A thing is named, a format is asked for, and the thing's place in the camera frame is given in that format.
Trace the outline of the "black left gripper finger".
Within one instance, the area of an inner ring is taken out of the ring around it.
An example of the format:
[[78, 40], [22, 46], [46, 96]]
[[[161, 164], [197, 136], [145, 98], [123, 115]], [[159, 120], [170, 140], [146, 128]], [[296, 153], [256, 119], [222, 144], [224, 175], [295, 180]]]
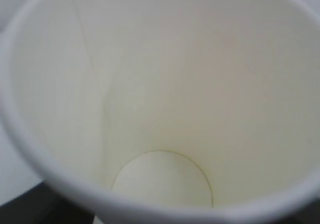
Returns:
[[63, 198], [43, 182], [17, 190], [8, 181], [0, 184], [2, 224], [92, 224], [94, 214]]

